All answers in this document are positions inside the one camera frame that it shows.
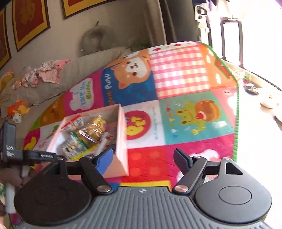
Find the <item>white red strawberry candy packet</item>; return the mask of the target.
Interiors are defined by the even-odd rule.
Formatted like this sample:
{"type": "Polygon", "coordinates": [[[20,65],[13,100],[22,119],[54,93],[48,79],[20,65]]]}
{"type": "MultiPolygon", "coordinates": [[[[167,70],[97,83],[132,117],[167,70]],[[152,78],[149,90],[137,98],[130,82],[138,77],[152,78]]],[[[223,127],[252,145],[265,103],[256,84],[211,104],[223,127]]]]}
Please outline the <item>white red strawberry candy packet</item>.
{"type": "Polygon", "coordinates": [[[95,155],[99,155],[102,153],[105,149],[111,147],[112,144],[116,143],[116,135],[113,135],[109,132],[105,132],[101,139],[100,142],[97,146],[97,149],[95,151],[95,155]]]}

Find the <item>pink cardboard box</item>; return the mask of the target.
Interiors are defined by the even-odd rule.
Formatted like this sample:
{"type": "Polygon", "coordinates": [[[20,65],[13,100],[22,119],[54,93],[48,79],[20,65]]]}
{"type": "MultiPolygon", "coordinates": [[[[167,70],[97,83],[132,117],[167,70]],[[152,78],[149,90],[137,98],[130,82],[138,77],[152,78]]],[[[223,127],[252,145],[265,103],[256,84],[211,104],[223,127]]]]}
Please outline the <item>pink cardboard box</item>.
{"type": "Polygon", "coordinates": [[[88,110],[78,114],[70,115],[65,117],[58,129],[56,130],[52,140],[50,141],[46,151],[61,155],[58,146],[64,142],[67,138],[67,132],[62,130],[62,127],[76,116],[82,116],[85,122],[88,122],[90,116],[101,115],[107,123],[117,122],[116,131],[116,148],[113,155],[113,161],[104,172],[103,177],[114,178],[123,177],[129,175],[128,166],[128,153],[127,153],[127,135],[126,135],[126,119],[123,109],[120,104],[114,104],[112,106],[106,106],[97,108],[94,110],[88,110]]]}

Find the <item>golden pastry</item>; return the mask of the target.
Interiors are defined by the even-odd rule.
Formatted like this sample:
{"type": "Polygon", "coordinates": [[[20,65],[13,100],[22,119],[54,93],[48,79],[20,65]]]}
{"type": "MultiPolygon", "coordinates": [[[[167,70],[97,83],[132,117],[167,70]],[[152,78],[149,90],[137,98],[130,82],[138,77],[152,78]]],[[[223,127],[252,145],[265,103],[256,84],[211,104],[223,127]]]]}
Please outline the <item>golden pastry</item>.
{"type": "Polygon", "coordinates": [[[106,128],[106,120],[101,115],[98,115],[75,133],[87,145],[91,145],[96,144],[102,138],[106,128]]]}

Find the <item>yellow snack box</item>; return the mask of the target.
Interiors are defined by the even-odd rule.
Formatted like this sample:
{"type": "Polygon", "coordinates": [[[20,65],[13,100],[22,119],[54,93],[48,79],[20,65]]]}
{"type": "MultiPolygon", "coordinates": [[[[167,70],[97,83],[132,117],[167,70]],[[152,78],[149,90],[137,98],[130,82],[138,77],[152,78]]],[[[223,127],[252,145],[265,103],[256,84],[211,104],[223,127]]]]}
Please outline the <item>yellow snack box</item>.
{"type": "Polygon", "coordinates": [[[78,155],[70,158],[68,161],[78,161],[80,158],[87,156],[89,154],[94,154],[96,151],[97,147],[96,146],[92,146],[91,148],[89,148],[88,150],[79,153],[78,155]]]}

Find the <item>green white peanut snack bag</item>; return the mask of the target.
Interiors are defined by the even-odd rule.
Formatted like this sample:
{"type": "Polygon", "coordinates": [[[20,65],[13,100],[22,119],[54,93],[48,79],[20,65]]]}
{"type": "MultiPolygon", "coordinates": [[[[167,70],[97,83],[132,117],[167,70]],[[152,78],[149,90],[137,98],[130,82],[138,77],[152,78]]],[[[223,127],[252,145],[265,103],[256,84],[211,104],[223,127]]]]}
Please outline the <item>green white peanut snack bag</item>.
{"type": "Polygon", "coordinates": [[[89,146],[73,131],[71,131],[69,137],[58,146],[59,152],[63,154],[66,160],[70,160],[88,149],[89,146]]]}

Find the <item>orange yellow plush toy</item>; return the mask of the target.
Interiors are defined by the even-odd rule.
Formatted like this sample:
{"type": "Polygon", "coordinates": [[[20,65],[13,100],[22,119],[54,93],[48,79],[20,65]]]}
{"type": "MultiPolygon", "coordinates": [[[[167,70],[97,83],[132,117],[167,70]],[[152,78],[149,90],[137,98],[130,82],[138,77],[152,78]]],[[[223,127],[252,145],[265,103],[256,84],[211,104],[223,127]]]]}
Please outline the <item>orange yellow plush toy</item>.
{"type": "Polygon", "coordinates": [[[9,117],[13,117],[15,114],[24,115],[29,113],[29,111],[30,111],[29,105],[22,100],[16,100],[15,104],[9,106],[7,109],[7,113],[9,117]]]}

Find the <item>colourful cartoon patchwork blanket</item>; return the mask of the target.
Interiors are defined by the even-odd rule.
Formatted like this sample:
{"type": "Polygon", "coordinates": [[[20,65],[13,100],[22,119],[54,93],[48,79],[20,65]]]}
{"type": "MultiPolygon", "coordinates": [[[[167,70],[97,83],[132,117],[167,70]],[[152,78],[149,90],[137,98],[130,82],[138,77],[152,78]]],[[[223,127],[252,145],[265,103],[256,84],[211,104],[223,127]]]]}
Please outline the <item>colourful cartoon patchwork blanket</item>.
{"type": "Polygon", "coordinates": [[[122,107],[127,153],[116,153],[106,178],[113,186],[174,186],[173,151],[209,161],[236,159],[238,84],[200,42],[160,45],[116,57],[82,76],[29,130],[24,149],[50,150],[67,117],[122,107]]]}

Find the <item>pink floral cloth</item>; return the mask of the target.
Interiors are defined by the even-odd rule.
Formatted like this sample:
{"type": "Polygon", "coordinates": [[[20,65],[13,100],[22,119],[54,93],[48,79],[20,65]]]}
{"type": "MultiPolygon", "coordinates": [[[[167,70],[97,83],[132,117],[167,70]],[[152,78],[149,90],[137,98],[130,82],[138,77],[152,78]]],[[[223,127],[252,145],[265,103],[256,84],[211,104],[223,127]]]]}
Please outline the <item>pink floral cloth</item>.
{"type": "Polygon", "coordinates": [[[46,83],[59,84],[59,73],[63,67],[70,63],[71,60],[50,60],[42,63],[37,68],[31,68],[31,66],[24,68],[20,73],[20,78],[15,79],[12,84],[12,89],[17,90],[20,87],[37,87],[40,81],[46,83]]]}

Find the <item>potted plant on sill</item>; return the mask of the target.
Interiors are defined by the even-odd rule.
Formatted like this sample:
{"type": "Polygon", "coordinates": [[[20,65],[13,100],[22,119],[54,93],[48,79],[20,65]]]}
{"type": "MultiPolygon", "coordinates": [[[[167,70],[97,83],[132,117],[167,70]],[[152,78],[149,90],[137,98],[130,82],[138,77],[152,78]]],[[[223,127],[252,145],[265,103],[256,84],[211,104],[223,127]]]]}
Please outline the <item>potted plant on sill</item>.
{"type": "Polygon", "coordinates": [[[248,94],[258,95],[259,89],[251,82],[252,75],[250,73],[245,73],[243,77],[244,89],[248,94]]]}

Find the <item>grey neck pillow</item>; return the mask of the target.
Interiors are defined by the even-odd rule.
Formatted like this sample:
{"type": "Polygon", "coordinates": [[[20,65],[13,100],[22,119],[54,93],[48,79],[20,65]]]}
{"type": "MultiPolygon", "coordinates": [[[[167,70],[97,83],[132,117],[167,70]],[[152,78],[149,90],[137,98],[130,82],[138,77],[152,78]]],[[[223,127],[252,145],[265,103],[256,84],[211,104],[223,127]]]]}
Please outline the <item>grey neck pillow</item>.
{"type": "Polygon", "coordinates": [[[93,28],[87,30],[80,41],[81,53],[83,56],[104,51],[117,46],[117,39],[113,30],[99,21],[93,28]]]}

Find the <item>red gold framed picture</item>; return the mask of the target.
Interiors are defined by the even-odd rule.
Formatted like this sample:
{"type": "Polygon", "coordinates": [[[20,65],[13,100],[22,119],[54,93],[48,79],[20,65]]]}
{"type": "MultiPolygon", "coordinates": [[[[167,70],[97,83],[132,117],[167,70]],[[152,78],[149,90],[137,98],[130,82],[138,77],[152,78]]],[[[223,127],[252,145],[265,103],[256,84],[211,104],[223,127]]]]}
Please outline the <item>red gold framed picture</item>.
{"type": "Polygon", "coordinates": [[[50,28],[47,1],[12,1],[12,22],[16,50],[50,28]]]}
{"type": "Polygon", "coordinates": [[[114,0],[61,0],[64,19],[114,0]]]}

